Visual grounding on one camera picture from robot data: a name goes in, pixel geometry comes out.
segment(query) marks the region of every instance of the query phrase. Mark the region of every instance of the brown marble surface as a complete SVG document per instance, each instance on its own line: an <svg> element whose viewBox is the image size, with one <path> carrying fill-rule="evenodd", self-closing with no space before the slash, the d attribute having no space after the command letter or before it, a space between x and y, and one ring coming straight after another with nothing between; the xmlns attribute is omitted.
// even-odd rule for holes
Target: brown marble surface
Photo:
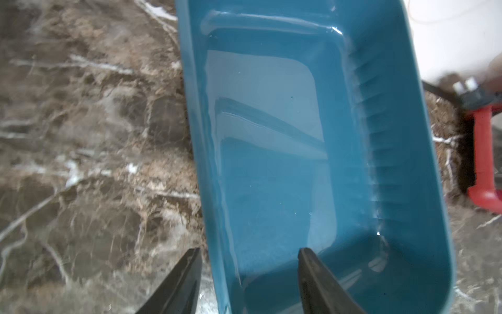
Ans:
<svg viewBox="0 0 502 314"><path fill-rule="evenodd" d="M0 2L0 173L1 313L134 313L191 247L197 312L217 312L176 21L144 0ZM452 313L499 313L502 219L462 197L449 214Z"/></svg>

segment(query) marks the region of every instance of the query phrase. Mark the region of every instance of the red handle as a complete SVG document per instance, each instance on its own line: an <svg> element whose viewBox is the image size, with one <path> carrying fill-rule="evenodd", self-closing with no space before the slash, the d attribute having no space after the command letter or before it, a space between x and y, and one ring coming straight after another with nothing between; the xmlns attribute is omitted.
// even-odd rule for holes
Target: red handle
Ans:
<svg viewBox="0 0 502 314"><path fill-rule="evenodd" d="M476 185L468 189L474 204L502 214L502 191L495 189L491 139L492 105L472 112L474 117L474 164Z"/></svg>

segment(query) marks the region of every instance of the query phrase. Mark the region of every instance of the black plastic part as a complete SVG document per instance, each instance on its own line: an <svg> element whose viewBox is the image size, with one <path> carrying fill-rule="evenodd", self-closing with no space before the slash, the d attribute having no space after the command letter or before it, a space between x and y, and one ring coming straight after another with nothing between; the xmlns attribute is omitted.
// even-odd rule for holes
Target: black plastic part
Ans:
<svg viewBox="0 0 502 314"><path fill-rule="evenodd" d="M467 110L476 110L496 102L495 95L482 87L460 95L460 99L462 100L462 107Z"/></svg>
<svg viewBox="0 0 502 314"><path fill-rule="evenodd" d="M435 94L436 96L444 98L456 106L461 106L461 104L462 104L462 101L454 93L447 92L447 91L440 89L439 87L436 87L434 85L431 85L425 81L422 81L422 86L423 86L424 90L431 92L431 93Z"/></svg>
<svg viewBox="0 0 502 314"><path fill-rule="evenodd" d="M365 314L309 248L298 253L298 287L305 314Z"/></svg>
<svg viewBox="0 0 502 314"><path fill-rule="evenodd" d="M194 314L201 271L200 249L188 250L136 314Z"/></svg>

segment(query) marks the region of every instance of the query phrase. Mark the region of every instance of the white wall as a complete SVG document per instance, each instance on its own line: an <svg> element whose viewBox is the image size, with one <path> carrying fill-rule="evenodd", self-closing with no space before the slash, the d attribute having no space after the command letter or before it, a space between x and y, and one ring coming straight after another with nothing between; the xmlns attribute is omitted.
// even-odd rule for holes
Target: white wall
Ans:
<svg viewBox="0 0 502 314"><path fill-rule="evenodd" d="M502 0L404 0L422 79L502 75Z"/></svg>

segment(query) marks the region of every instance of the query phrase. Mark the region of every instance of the blue plastic tray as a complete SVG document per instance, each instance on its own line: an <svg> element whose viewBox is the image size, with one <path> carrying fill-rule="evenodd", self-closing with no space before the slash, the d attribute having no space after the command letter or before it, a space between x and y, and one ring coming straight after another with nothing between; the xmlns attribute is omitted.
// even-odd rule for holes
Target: blue plastic tray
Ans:
<svg viewBox="0 0 502 314"><path fill-rule="evenodd" d="M398 0L177 0L220 313L302 312L312 248L368 313L446 313L454 255Z"/></svg>

